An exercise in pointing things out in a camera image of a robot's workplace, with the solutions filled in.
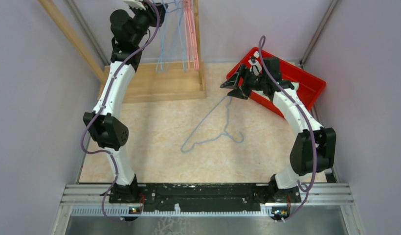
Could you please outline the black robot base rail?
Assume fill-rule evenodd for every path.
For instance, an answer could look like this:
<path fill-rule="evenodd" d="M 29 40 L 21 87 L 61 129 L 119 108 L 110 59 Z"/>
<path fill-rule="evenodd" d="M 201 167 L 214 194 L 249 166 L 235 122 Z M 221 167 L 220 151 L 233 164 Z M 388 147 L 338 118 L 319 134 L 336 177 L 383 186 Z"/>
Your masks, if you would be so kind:
<path fill-rule="evenodd" d="M 277 189 L 274 184 L 145 183 L 115 185 L 109 202 L 136 203 L 144 212 L 257 212 L 266 203 L 300 203 L 298 187 Z"/>

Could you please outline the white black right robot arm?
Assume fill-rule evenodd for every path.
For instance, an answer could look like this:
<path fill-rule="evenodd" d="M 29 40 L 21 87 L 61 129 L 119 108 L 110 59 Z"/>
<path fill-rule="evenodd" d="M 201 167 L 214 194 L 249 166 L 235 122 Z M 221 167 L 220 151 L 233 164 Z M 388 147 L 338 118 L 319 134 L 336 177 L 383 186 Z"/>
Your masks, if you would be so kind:
<path fill-rule="evenodd" d="M 264 58 L 261 71 L 255 65 L 240 64 L 220 87 L 230 89 L 228 96 L 245 99 L 253 92 L 262 92 L 282 113 L 296 134 L 290 152 L 290 164 L 269 182 L 269 197 L 281 202 L 292 188 L 306 176 L 331 168 L 334 164 L 336 133 L 316 121 L 298 97 L 297 87 L 282 79 L 280 59 Z"/>

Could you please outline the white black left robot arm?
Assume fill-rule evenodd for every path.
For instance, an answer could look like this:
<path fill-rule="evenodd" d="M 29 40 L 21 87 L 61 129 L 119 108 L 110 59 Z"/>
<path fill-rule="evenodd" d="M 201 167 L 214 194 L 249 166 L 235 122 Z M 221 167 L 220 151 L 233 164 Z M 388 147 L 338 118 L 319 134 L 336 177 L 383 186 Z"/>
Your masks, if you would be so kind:
<path fill-rule="evenodd" d="M 140 199 L 141 191 L 125 147 L 129 130 L 119 119 L 120 109 L 142 52 L 155 38 L 168 9 L 166 3 L 149 0 L 128 0 L 126 4 L 134 16 L 122 9 L 111 13 L 113 38 L 108 79 L 93 110 L 83 115 L 84 132 L 89 133 L 100 148 L 93 153 L 105 154 L 110 162 L 114 180 L 103 193 L 110 203 L 137 203 Z"/>

